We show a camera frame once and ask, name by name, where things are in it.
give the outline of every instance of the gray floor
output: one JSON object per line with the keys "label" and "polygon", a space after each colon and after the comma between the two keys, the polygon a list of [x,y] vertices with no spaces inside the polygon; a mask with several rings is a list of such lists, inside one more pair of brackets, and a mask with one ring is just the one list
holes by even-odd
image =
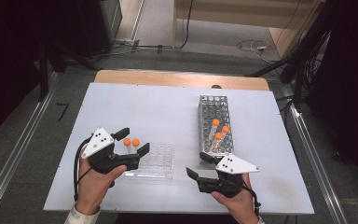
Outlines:
{"label": "gray floor", "polygon": [[[262,35],[260,38],[268,39],[270,36]],[[116,49],[114,53],[119,51],[125,51],[125,49]],[[106,55],[95,58],[92,62],[105,69],[185,71],[228,76],[251,74],[266,65],[262,60],[252,56],[252,52],[250,56],[227,56],[210,51],[190,51],[188,49],[164,50],[161,54],[157,54],[155,50],[143,50],[135,53]],[[90,71],[72,61],[68,63],[65,74],[58,74],[55,92],[0,200],[0,223],[63,223],[67,216],[67,212],[45,212],[43,205],[87,87],[96,75],[96,71]],[[263,77],[268,81],[276,98],[281,98],[284,94],[277,72],[265,74]],[[0,128],[0,171],[37,107],[38,94],[39,88],[37,87]],[[59,119],[63,107],[57,104],[69,105],[61,120]],[[277,104],[279,108],[283,108],[286,102],[278,101]],[[308,110],[306,105],[303,104],[302,108],[313,143],[320,154],[337,196],[342,202],[348,222],[358,223],[358,167],[331,159],[335,153],[330,145],[332,134]],[[287,130],[292,138],[298,164],[315,209],[315,215],[298,216],[298,223],[334,223],[290,113],[287,117]],[[283,223],[285,216],[264,214],[263,218],[267,223]],[[102,213],[98,223],[114,223],[115,219],[114,214]],[[292,218],[289,223],[295,223],[295,220]]]}

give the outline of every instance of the hand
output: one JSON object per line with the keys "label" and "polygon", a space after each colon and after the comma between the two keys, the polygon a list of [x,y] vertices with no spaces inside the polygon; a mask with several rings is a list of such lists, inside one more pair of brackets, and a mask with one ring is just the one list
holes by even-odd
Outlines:
{"label": "hand", "polygon": [[[79,176],[85,174],[90,167],[88,159],[79,157]],[[115,179],[121,176],[126,169],[127,167],[125,165],[120,165],[106,175],[100,174],[92,169],[86,173],[78,184],[79,193],[76,210],[87,216],[96,214],[99,211],[99,206],[109,186]]]}
{"label": "hand", "polygon": [[[249,174],[243,174],[242,179],[246,183],[246,186],[251,189]],[[243,189],[233,198],[227,198],[216,191],[212,192],[212,196],[224,205],[240,224],[255,224],[258,222],[258,217],[255,215],[253,197],[248,191]]]}

